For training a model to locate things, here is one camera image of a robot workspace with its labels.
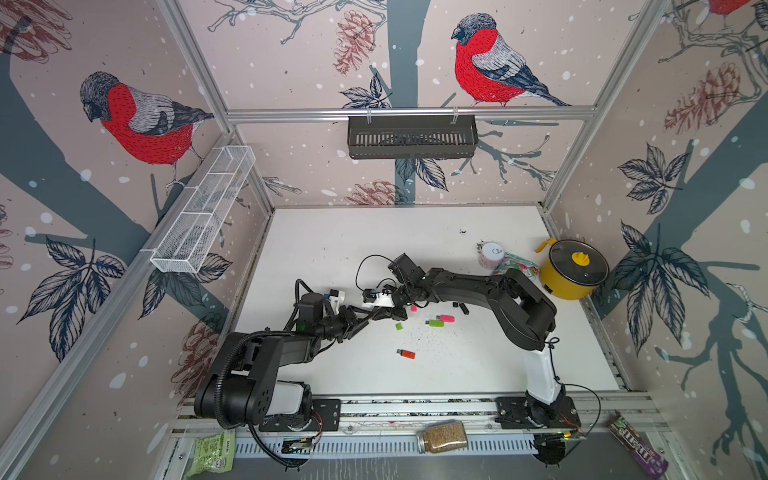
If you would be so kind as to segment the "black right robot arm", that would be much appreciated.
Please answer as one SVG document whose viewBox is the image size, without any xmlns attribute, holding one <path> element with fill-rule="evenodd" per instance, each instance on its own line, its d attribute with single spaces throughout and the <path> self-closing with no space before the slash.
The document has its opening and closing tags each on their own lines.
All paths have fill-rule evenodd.
<svg viewBox="0 0 768 480">
<path fill-rule="evenodd" d="M 490 310 L 505 337 L 523 351 L 527 388 L 522 396 L 497 399 L 495 421 L 504 429 L 570 429 L 581 427 L 573 399 L 556 374 L 549 338 L 555 330 L 556 306 L 518 270 L 478 276 L 442 268 L 424 271 L 409 256 L 392 260 L 388 269 L 400 283 L 392 292 L 392 317 L 406 318 L 405 308 L 455 302 Z"/>
</svg>

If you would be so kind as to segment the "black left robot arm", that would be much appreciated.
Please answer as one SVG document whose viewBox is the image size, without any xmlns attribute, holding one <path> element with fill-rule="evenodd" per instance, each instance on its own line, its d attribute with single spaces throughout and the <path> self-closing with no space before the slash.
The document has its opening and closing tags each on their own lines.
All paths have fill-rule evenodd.
<svg viewBox="0 0 768 480">
<path fill-rule="evenodd" d="M 280 456 L 257 432 L 270 416 L 300 417 L 322 426 L 323 419 L 314 415 L 310 387 L 303 382 L 280 383 L 279 369 L 313 361 L 325 350 L 324 341 L 351 339 L 370 321 L 389 313 L 381 306 L 370 310 L 343 303 L 333 306 L 329 296 L 296 280 L 293 310 L 283 329 L 234 332 L 223 340 L 195 393 L 195 415 L 214 419 L 226 430 L 246 427 L 269 458 L 287 471 L 299 470 L 305 459 Z"/>
</svg>

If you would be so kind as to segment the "red usb drive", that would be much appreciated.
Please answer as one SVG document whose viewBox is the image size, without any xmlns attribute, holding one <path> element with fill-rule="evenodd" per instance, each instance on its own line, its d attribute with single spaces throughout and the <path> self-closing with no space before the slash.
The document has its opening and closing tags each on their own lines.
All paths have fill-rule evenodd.
<svg viewBox="0 0 768 480">
<path fill-rule="evenodd" d="M 411 360 L 414 360 L 416 358 L 416 354 L 409 350 L 398 349 L 396 353 L 403 358 L 407 358 Z"/>
</svg>

